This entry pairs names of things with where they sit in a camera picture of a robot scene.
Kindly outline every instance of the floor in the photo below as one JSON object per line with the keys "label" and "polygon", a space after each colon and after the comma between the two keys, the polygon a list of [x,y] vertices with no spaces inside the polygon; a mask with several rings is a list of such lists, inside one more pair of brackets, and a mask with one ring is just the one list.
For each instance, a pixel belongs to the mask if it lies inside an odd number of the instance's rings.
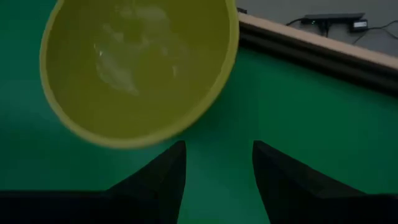
{"label": "floor", "polygon": [[[247,9],[248,14],[286,24],[306,14],[365,12],[369,27],[379,27],[398,20],[396,0],[236,0],[237,6]],[[319,34],[317,27],[292,25],[298,29]],[[398,35],[398,22],[388,27]],[[333,25],[329,38],[352,44],[362,34],[350,34],[348,26]],[[356,44],[360,47],[398,57],[398,39],[383,30],[372,30]]]}

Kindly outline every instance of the green felt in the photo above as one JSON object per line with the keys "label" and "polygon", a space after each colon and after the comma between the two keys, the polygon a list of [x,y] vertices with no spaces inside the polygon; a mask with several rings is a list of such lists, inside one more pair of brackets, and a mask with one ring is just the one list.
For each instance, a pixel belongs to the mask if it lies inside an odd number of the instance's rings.
{"label": "green felt", "polygon": [[147,149],[94,146],[63,127],[39,78],[54,0],[0,1],[0,189],[107,189],[187,142],[180,223],[267,223],[251,146],[271,146],[367,193],[398,192],[398,101],[240,49],[221,95],[191,128]]}

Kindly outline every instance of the pool table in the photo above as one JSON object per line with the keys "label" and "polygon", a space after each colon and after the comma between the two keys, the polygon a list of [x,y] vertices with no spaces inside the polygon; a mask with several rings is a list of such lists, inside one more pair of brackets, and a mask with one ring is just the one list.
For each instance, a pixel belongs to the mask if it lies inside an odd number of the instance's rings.
{"label": "pool table", "polygon": [[60,123],[40,84],[54,4],[0,2],[0,190],[107,189],[183,139],[179,223],[267,223],[251,160],[260,139],[366,193],[398,192],[396,97],[249,47],[213,106],[178,136],[131,151],[85,142]]}

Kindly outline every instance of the bowl rim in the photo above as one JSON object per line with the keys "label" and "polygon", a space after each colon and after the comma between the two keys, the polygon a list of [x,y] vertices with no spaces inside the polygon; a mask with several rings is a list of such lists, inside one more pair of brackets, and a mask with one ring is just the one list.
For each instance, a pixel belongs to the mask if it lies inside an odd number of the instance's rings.
{"label": "bowl rim", "polygon": [[217,76],[213,86],[209,92],[203,97],[197,105],[195,105],[186,115],[182,116],[176,122],[172,123],[165,128],[150,133],[146,136],[139,136],[138,138],[131,139],[118,139],[108,138],[99,134],[92,133],[91,131],[81,127],[79,124],[74,122],[68,115],[62,110],[62,107],[58,104],[55,99],[55,95],[51,90],[49,79],[47,76],[47,45],[49,35],[51,33],[53,23],[61,10],[65,0],[58,0],[50,13],[50,17],[46,23],[45,30],[42,36],[40,45],[40,79],[42,82],[42,88],[44,95],[51,107],[51,109],[58,116],[59,120],[69,130],[75,133],[77,136],[98,144],[100,146],[111,147],[115,149],[137,149],[138,147],[150,146],[161,141],[164,141],[178,133],[181,133],[189,126],[191,126],[196,120],[203,115],[207,109],[213,104],[217,96],[225,86],[229,74],[233,69],[235,63],[236,54],[238,52],[239,42],[239,20],[238,12],[236,10],[235,0],[225,0],[226,8],[229,16],[229,43],[226,51],[225,59],[221,67],[220,74]]}

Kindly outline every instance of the yellow bowl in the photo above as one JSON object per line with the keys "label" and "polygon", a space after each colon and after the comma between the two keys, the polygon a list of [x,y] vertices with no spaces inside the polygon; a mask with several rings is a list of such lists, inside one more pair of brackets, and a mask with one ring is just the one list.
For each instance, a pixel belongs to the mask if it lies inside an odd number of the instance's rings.
{"label": "yellow bowl", "polygon": [[44,93],[88,141],[154,144],[214,102],[238,38],[233,0],[59,0],[40,50]]}

